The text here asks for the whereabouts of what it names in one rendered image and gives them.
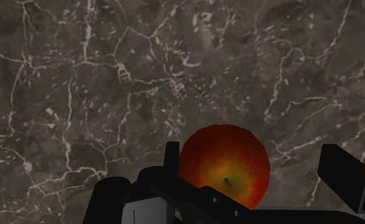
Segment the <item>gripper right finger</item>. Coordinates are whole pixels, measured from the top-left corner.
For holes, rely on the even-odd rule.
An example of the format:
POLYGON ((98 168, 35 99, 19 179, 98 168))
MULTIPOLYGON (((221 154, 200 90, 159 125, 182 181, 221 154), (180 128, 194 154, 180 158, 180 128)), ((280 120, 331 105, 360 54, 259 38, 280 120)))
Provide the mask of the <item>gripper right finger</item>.
POLYGON ((337 144, 323 144, 318 176, 355 213, 365 214, 365 164, 337 144))

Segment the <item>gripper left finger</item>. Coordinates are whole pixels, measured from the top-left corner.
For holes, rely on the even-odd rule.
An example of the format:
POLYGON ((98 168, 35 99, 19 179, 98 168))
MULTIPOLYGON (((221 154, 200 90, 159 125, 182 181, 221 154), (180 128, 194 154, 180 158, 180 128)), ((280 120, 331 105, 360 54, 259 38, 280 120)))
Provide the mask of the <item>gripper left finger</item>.
POLYGON ((252 211, 211 187, 178 177, 178 142, 168 142, 162 166, 144 168, 131 183, 95 184, 82 224, 248 224, 252 211))

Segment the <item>red yellow apple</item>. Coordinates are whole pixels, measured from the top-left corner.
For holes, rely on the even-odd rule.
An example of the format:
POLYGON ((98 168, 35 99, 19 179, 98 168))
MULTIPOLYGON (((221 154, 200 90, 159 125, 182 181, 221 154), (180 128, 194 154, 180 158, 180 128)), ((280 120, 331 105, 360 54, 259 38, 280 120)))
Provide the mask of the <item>red yellow apple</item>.
POLYGON ((199 129, 183 145, 178 175, 197 188, 210 186, 253 209, 269 185, 270 163, 252 132, 230 124, 199 129))

